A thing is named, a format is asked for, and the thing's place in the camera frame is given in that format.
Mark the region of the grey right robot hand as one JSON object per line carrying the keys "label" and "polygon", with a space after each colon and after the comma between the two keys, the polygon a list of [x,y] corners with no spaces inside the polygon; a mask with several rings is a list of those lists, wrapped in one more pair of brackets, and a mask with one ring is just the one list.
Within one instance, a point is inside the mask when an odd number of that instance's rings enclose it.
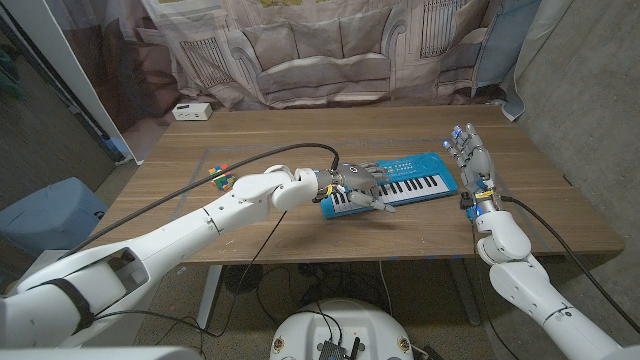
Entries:
{"label": "grey right robot hand", "polygon": [[498,210],[495,185],[495,166],[489,151],[471,123],[465,128],[456,125],[452,140],[442,146],[454,158],[461,171],[461,179],[469,193],[461,200],[461,207],[470,219]]}

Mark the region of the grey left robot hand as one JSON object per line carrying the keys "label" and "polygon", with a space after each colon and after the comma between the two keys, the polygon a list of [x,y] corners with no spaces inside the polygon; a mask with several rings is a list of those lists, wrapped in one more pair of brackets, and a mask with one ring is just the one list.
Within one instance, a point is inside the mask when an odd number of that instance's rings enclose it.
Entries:
{"label": "grey left robot hand", "polygon": [[334,191],[334,187],[339,187],[348,189],[346,195],[352,203],[395,213],[396,209],[393,206],[386,205],[379,199],[378,182],[391,182],[386,172],[385,168],[374,162],[344,163],[338,165],[335,170],[315,170],[318,193],[313,202],[319,203]]}

